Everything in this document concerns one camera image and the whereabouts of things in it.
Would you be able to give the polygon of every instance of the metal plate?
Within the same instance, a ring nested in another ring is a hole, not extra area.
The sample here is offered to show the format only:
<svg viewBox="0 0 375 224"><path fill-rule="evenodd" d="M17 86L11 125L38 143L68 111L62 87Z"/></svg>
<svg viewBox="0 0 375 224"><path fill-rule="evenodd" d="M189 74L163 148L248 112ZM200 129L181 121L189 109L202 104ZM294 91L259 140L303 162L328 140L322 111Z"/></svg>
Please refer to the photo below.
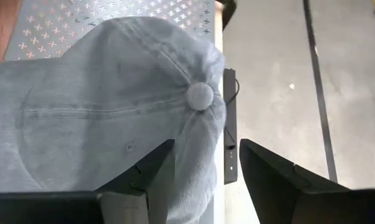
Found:
<svg viewBox="0 0 375 224"><path fill-rule="evenodd" d="M151 16L214 41L214 0L24 0L5 60L59 57L101 22Z"/></svg>

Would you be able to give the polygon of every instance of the denim cap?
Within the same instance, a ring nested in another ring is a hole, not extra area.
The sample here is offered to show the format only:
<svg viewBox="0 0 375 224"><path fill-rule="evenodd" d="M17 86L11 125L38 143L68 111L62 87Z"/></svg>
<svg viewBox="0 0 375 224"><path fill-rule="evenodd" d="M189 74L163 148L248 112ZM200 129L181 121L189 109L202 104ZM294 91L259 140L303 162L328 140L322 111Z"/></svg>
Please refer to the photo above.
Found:
<svg viewBox="0 0 375 224"><path fill-rule="evenodd" d="M95 190L175 139L167 222L197 221L223 69L212 43L152 17L105 21L61 58L0 63L0 192Z"/></svg>

